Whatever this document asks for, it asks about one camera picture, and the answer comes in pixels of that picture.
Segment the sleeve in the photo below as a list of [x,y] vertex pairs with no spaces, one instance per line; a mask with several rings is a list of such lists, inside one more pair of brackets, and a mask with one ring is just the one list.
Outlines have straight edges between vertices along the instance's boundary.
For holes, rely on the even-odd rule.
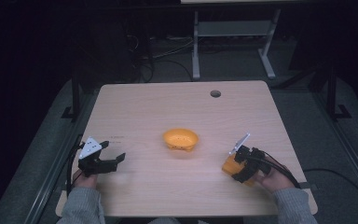
[[273,194],[278,206],[278,222],[284,224],[317,223],[310,213],[308,193],[302,189],[280,189]]
[[101,194],[96,189],[74,188],[62,209],[59,224],[104,224]]

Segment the white tag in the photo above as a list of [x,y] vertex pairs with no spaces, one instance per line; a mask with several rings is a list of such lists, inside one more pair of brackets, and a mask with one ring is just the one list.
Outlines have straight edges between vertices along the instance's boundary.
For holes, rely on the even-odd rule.
[[91,155],[92,153],[103,149],[103,147],[95,141],[92,137],[89,137],[84,144],[83,149],[81,149],[79,159],[84,159]]

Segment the orange object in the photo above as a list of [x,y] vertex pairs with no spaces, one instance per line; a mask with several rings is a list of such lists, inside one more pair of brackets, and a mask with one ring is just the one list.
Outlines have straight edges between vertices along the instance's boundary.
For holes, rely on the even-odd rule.
[[192,151],[199,137],[189,129],[171,129],[164,135],[164,141],[169,149]]
[[[239,173],[245,166],[245,162],[242,162],[241,164],[237,163],[236,161],[234,161],[235,158],[235,153],[231,156],[229,156],[225,163],[223,164],[222,170],[227,173],[228,175],[235,175],[237,173]],[[251,187],[254,185],[254,180],[247,180],[245,182],[243,182],[243,184]]]

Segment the metal stand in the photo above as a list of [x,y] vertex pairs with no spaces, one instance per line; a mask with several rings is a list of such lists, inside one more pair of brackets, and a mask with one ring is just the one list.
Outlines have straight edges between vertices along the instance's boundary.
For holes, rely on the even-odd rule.
[[327,82],[327,113],[334,121],[337,119],[350,119],[351,114],[348,112],[345,105],[338,105],[342,113],[336,113],[336,90],[337,90],[337,76],[336,70],[332,67],[330,76]]
[[62,119],[72,119],[75,122],[80,113],[80,89],[77,75],[72,76],[72,106],[68,106],[63,111]]
[[272,37],[275,34],[278,19],[281,14],[280,9],[276,9],[272,21],[199,21],[199,12],[194,14],[194,46],[193,46],[193,79],[200,80],[199,63],[199,36],[238,36],[238,35],[264,35],[267,42],[264,48],[259,49],[258,53],[261,62],[266,69],[268,78],[275,78],[275,73],[269,63],[267,54]]
[[274,18],[272,19],[272,22],[268,28],[266,45],[264,46],[264,48],[258,50],[258,54],[260,56],[261,62],[263,63],[264,68],[266,69],[268,78],[270,79],[275,78],[275,73],[274,70],[272,69],[271,63],[269,63],[269,58],[267,54],[269,53],[269,46],[271,45],[272,37],[275,34],[275,30],[277,28],[278,19],[280,15],[281,15],[281,10],[276,9],[274,13]]

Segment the table leg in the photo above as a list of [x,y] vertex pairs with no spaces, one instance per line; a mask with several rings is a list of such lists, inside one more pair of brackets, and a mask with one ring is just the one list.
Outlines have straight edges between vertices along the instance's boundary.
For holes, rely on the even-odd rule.
[[193,37],[193,80],[200,80],[199,61],[199,12],[194,13],[194,37]]
[[278,24],[278,19],[279,19],[280,14],[281,14],[281,10],[276,9],[275,13],[274,13],[274,18],[272,19],[271,24],[268,28],[267,43],[264,46],[264,48],[258,50],[258,54],[260,56],[261,62],[263,63],[264,68],[266,69],[267,76],[268,76],[268,78],[271,78],[271,79],[275,78],[275,73],[274,73],[274,70],[272,69],[271,64],[269,63],[269,58],[268,58],[267,54],[269,53],[269,46],[271,45],[272,37],[275,34],[275,30],[276,30],[276,27]]

